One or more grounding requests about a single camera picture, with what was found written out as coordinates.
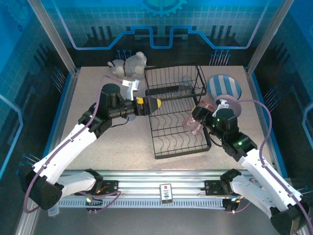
blue and white striped plate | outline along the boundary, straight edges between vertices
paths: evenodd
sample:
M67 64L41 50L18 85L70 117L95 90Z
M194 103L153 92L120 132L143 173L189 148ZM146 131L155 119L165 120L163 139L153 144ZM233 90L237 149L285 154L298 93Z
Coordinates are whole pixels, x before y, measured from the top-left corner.
M239 83L227 75L215 75L211 77L207 83L207 92L214 99L222 94L231 95L236 99L239 99L241 96Z

beige tabletop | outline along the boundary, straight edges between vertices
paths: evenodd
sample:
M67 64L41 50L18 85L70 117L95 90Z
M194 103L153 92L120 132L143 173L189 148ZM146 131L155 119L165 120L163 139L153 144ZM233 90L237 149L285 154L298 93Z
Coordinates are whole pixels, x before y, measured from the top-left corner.
M225 74L237 80L242 89L240 99L252 99L251 91L242 66L203 66L205 79L216 74ZM72 103L67 116L63 137L73 129L77 120L96 101L100 78L111 74L109 67L82 67L77 81ZM143 97L145 84L136 96ZM126 87L121 86L125 94ZM213 102L207 94L202 98ZM254 103L241 103L242 114L238 119L240 131L249 135L260 146L264 135ZM113 120L114 124L125 122L122 118ZM263 151L265 158L270 161L267 146ZM80 170L92 168L95 170L161 170L161 169L242 169L232 157L222 148L212 145L208 152L156 160L154 158L151 129L148 117L137 117L127 125L110 128L99 139L89 145L68 166L67 169Z

stuffed animal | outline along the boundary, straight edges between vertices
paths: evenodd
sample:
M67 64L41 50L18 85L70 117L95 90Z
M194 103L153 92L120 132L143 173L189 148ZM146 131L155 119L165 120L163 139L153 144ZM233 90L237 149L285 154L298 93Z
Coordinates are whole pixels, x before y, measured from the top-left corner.
M121 79L131 77L132 79L143 80L144 69L147 65L147 58L141 52L137 52L126 60L113 60L108 62L110 70L113 74Z

metal post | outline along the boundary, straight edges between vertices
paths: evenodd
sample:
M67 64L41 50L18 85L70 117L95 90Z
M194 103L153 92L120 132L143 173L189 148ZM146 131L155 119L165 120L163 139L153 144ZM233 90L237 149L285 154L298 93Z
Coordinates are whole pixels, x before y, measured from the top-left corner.
M56 28L54 27L47 11L45 10L43 4L40 0L28 0L31 8L35 12L38 20L40 21L41 25L43 26L45 32L47 33L49 39L51 40L52 44L56 48L57 52L59 53L63 63L65 64L66 68L70 72L72 76L76 74L76 66L70 57L67 48L65 47L62 39L60 38Z
M275 36L280 24L282 23L285 16L287 15L293 1L294 0L283 0L282 3L279 5L275 15L273 16L271 23L269 24L266 32L263 35L263 38L261 39L258 47L255 50L255 53L253 54L248 64L248 67L247 67L248 75L251 75L253 73L256 66L260 62L264 52L266 51L270 42Z

enclosure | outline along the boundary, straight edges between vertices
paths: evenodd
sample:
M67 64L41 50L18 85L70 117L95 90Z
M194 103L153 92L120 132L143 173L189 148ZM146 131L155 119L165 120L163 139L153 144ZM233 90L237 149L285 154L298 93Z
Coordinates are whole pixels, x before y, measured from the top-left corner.
M89 225L77 226L73 234L98 233L102 226L123 223L116 219L118 210L103 213L114 220L105 215L86 217L86 211L78 209L83 206L70 206L78 200L75 197L60 202L56 218L43 210L25 214L18 175L51 152L96 101L100 80L113 75L108 62L126 60L139 51L146 56L147 67L134 95L161 99L160 108L108 129L63 175L92 168L118 180L123 194L114 208L150 208L146 210L151 210L152 218L160 217L151 208L159 207L161 183L172 183L177 200L201 205L204 180L216 180L232 168L252 177L213 143L219 140L206 128L194 136L183 127L195 105L213 104L219 94L228 94L268 107L272 132L264 157L295 188L309 192L313 187L313 1L3 0L0 12L1 234L69 234L67 226L77 224L78 216ZM117 84L109 78L104 83ZM127 87L120 88L125 96ZM260 146L270 118L252 102L241 108L240 131ZM124 122L117 118L113 125ZM312 195L304 195L312 206ZM146 201L156 204L139 206ZM194 208L173 207L178 214L179 209ZM196 209L190 213L206 216ZM236 228L238 234L278 234L257 208L245 213L236 220L255 214L268 228L251 222ZM210 216L206 225L199 219L182 226L187 234L191 233L187 226L220 231L223 224L217 220L229 219L219 211ZM179 218L175 223L187 219ZM151 234L159 233L157 226L149 226ZM309 233L304 228L299 234Z

